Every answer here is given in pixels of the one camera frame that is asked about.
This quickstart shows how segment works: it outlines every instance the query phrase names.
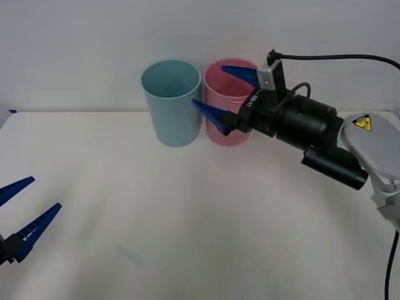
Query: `white background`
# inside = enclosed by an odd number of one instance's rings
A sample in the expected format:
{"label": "white background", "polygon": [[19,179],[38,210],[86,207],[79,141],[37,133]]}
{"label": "white background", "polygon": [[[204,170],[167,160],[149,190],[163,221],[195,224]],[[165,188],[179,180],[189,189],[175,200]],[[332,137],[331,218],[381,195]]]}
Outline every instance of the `white background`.
{"label": "white background", "polygon": [[0,183],[36,178],[1,207],[1,234],[62,204],[0,267],[1,300],[383,299],[395,230],[371,183],[344,186],[282,141],[165,147],[148,112],[22,112],[0,141]]}
{"label": "white background", "polygon": [[[398,0],[2,0],[0,109],[145,110],[140,75],[166,58],[368,53],[400,61]],[[339,109],[398,107],[381,62],[285,62],[288,85]]]}

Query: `black cylinder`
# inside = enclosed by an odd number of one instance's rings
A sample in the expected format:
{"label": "black cylinder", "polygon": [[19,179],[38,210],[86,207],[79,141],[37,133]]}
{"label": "black cylinder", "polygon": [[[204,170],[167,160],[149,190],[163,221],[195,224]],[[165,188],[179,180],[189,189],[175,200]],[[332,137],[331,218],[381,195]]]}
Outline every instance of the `black cylinder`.
{"label": "black cylinder", "polygon": [[312,149],[304,153],[301,163],[356,190],[361,189],[368,178],[360,165]]}
{"label": "black cylinder", "polygon": [[309,146],[321,146],[325,140],[337,138],[337,132],[331,130],[336,116],[334,108],[296,95],[275,123],[276,138],[303,151]]}

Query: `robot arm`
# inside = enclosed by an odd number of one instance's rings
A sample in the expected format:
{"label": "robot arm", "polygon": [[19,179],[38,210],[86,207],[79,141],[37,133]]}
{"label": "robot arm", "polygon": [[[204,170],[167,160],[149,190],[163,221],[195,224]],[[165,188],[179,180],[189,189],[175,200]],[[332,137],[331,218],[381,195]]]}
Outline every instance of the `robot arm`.
{"label": "robot arm", "polygon": [[[307,97],[296,94],[301,86],[309,88],[305,82],[288,90],[281,58],[298,57],[271,51],[259,69],[220,66],[254,86],[238,114],[196,100],[194,105],[223,134],[255,129],[280,139],[304,152],[302,164],[354,189],[361,189],[370,176],[378,211],[400,231],[400,131],[378,114],[344,120],[333,107],[311,99],[309,92]],[[397,64],[382,57],[378,60]]]}

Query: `metal bracket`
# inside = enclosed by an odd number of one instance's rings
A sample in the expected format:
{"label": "metal bracket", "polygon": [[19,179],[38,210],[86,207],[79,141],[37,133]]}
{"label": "metal bracket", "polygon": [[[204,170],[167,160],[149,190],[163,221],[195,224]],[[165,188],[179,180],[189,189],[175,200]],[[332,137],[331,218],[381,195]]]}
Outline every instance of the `metal bracket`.
{"label": "metal bracket", "polygon": [[268,89],[270,91],[276,90],[273,72],[281,62],[280,59],[277,59],[272,66],[268,66],[268,63],[265,62],[257,69],[257,77],[261,89]]}

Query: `white wall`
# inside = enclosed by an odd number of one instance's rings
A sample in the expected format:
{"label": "white wall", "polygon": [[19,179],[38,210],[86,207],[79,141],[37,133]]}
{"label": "white wall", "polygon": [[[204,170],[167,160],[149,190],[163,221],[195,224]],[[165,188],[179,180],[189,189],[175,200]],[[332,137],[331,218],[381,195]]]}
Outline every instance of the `white wall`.
{"label": "white wall", "polygon": [[[368,53],[400,61],[398,0],[3,0],[0,104],[20,110],[146,109],[143,69],[237,56]],[[285,62],[289,86],[340,109],[397,109],[380,62]]]}

